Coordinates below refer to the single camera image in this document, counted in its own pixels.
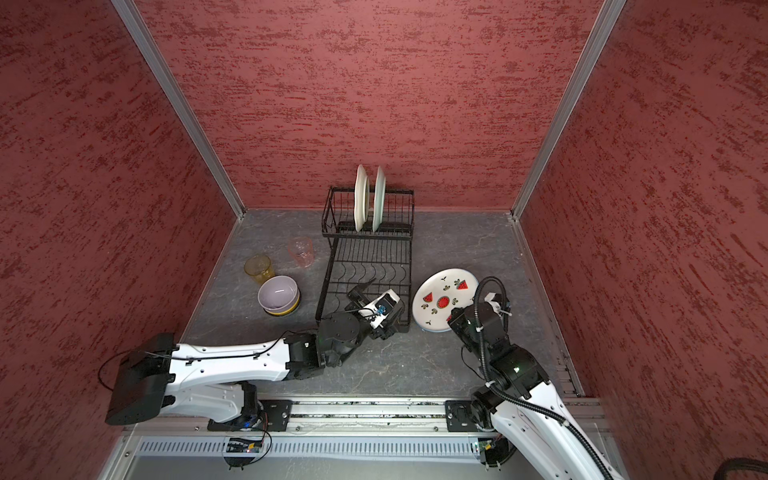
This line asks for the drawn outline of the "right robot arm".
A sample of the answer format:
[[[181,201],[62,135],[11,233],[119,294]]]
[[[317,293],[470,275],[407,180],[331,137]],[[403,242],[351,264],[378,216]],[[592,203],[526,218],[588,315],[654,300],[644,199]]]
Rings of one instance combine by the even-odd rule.
[[[471,400],[476,426],[492,429],[544,479],[620,479],[566,408],[544,368],[512,343],[491,304],[455,308],[448,321],[479,360],[483,386]]]

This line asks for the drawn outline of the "lavender ceramic bowl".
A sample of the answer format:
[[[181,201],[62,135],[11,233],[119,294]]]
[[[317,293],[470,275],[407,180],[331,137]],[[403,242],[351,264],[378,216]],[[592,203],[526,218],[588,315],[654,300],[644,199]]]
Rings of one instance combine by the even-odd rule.
[[[258,302],[262,309],[292,305],[298,298],[300,298],[298,284],[293,278],[285,275],[269,279],[258,291]]]

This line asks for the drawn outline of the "amber glass cup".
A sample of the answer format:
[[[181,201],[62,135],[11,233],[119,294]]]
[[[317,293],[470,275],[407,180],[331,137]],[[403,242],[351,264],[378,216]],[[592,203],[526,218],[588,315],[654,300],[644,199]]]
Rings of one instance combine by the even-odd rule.
[[[263,285],[275,276],[272,260],[265,254],[258,254],[249,258],[244,264],[244,272],[259,285]]]

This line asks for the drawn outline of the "yellow bowl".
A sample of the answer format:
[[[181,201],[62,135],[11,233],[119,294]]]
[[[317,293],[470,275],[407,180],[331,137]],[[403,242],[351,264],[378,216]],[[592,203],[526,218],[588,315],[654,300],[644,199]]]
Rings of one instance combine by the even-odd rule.
[[[286,305],[280,308],[266,308],[263,307],[265,313],[275,317],[282,317],[294,312],[301,304],[301,299],[298,298],[292,305]]]

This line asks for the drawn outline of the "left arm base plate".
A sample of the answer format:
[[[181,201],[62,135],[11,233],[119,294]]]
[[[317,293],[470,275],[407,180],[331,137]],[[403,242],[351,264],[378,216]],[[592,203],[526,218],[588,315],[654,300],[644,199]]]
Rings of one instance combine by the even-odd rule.
[[[210,420],[207,430],[212,432],[284,432],[291,416],[291,400],[248,401],[241,414],[233,420],[218,423]]]

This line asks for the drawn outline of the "white plate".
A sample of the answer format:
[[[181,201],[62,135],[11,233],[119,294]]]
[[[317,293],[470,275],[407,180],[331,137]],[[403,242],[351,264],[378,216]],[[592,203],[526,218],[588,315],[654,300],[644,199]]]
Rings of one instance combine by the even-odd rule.
[[[363,165],[357,168],[355,190],[354,190],[354,222],[357,232],[363,230],[368,216],[369,209],[369,176]]]
[[[415,294],[412,303],[414,321],[427,332],[449,331],[452,310],[470,306],[478,284],[478,279],[464,269],[451,268],[435,273]]]

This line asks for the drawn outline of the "pink glass cup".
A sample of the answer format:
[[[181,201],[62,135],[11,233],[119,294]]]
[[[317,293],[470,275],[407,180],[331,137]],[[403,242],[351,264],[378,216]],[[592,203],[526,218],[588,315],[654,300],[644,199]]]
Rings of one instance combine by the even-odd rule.
[[[313,242],[308,237],[291,239],[287,245],[287,250],[301,268],[307,269],[315,261]]]

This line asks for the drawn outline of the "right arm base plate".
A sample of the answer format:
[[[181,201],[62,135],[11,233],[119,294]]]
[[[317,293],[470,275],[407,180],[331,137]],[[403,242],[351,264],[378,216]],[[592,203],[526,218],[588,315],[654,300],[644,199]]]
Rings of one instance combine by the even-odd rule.
[[[472,401],[446,400],[444,403],[447,430],[452,433],[493,432],[488,418],[484,417]]]

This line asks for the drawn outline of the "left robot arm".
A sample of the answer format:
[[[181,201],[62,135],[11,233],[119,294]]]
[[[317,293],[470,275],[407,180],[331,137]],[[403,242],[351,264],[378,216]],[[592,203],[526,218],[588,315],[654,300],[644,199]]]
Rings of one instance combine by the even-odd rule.
[[[106,424],[126,426],[171,415],[206,418],[213,430],[265,428],[257,382],[313,378],[341,366],[365,339],[399,332],[404,292],[388,289],[369,296],[368,286],[355,285],[346,308],[321,318],[314,330],[234,346],[177,343],[172,334],[161,333],[119,354]]]

